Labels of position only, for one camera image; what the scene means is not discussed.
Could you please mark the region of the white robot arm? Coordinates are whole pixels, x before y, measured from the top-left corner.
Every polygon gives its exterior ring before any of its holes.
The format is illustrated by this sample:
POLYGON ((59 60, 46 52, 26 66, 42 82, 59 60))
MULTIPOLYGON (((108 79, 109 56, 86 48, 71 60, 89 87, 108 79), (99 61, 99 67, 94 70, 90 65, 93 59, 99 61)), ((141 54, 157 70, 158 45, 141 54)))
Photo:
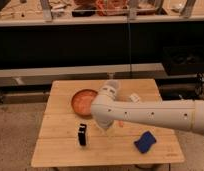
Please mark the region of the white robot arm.
POLYGON ((117 90, 103 86, 91 104, 91 114, 103 129, 115 120, 204 135, 204 100, 149 102, 116 101, 117 90))

